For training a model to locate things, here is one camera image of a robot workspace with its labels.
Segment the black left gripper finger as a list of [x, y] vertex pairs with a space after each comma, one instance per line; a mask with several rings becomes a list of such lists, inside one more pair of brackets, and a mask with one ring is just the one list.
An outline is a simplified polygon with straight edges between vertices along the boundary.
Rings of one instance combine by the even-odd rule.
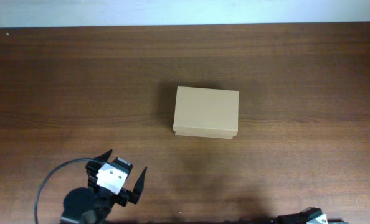
[[141, 194], [145, 186], [145, 175], [146, 175], [147, 169], [148, 169], [147, 167], [143, 169], [141, 175], [139, 176], [138, 180], [135, 183], [135, 186], [133, 188], [133, 191], [130, 197], [130, 202], [133, 204], [137, 204], [141, 197]]
[[112, 152], [113, 150], [110, 149], [107, 152], [103, 153], [102, 155], [95, 157], [94, 160], [97, 162], [108, 162]]

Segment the cardboard box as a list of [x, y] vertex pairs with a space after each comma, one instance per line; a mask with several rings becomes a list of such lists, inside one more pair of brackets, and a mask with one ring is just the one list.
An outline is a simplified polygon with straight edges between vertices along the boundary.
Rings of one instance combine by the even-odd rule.
[[173, 131], [177, 136], [233, 139], [239, 130], [239, 92], [179, 86]]

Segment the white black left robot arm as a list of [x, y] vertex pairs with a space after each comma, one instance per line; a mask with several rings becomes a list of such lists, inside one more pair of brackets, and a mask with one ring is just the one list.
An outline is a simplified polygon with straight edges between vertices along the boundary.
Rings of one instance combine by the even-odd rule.
[[115, 205], [138, 203], [145, 186], [144, 168], [133, 190], [124, 188], [133, 165], [117, 157], [109, 162], [112, 150], [95, 157], [85, 166], [88, 186], [71, 190], [64, 198], [61, 223], [104, 223]]

